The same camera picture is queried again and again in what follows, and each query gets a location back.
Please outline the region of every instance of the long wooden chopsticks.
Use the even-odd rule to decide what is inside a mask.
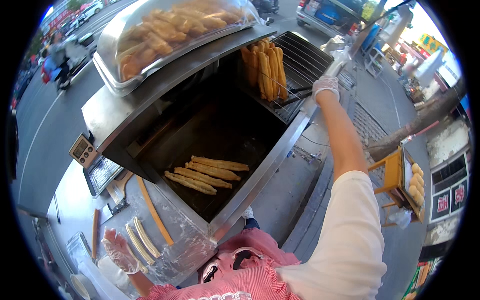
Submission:
[[[152,199],[150,199],[150,196],[148,195],[147,188],[145,187],[145,183],[142,179],[142,177],[137,175],[137,181],[138,185],[140,186],[140,190],[142,191],[142,194],[145,198],[145,202],[147,203],[148,210],[152,214],[153,220],[155,220],[156,225],[158,226],[158,229],[162,233],[164,239],[167,241],[168,245],[171,246],[173,245],[173,240],[168,234],[167,229],[162,223],[162,220],[160,220],[160,217],[158,216],[158,213],[155,210],[155,207],[153,206]]]

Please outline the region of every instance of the window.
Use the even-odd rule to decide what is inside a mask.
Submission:
[[[448,218],[465,205],[469,188],[471,151],[432,172],[430,223]]]
[[[466,176],[465,158],[461,155],[442,169],[432,173],[432,192],[442,191]]]

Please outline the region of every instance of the power cord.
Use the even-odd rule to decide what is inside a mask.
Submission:
[[[301,136],[303,136],[304,138],[306,138],[307,140],[309,140],[310,142],[312,142],[312,143],[314,143],[314,144],[317,144],[317,145],[320,145],[320,146],[330,147],[330,145],[327,145],[327,144],[321,144],[321,143],[314,142],[314,141],[312,141],[311,139],[309,139],[308,137],[306,137],[306,136],[303,135],[303,134],[301,134]],[[373,148],[378,148],[378,147],[387,147],[387,146],[388,146],[388,145],[379,145],[379,146],[368,147],[368,148],[363,149],[363,151],[366,151],[366,150],[369,150],[369,149],[373,149]]]

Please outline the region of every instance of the trash bag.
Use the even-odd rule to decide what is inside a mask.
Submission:
[[[411,210],[402,207],[396,213],[389,215],[388,220],[390,222],[396,223],[400,228],[405,229],[410,224],[411,213]]]

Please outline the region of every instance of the gloved hand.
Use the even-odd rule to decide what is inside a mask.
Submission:
[[[317,94],[323,90],[332,91],[336,95],[336,100],[340,100],[340,93],[338,92],[338,78],[330,75],[322,75],[317,81],[313,83],[313,99],[315,100]]]
[[[105,234],[101,242],[107,251],[107,255],[120,269],[127,274],[135,274],[140,271],[140,265],[133,256],[130,254],[127,248],[127,239],[118,234],[115,228],[105,228]]]

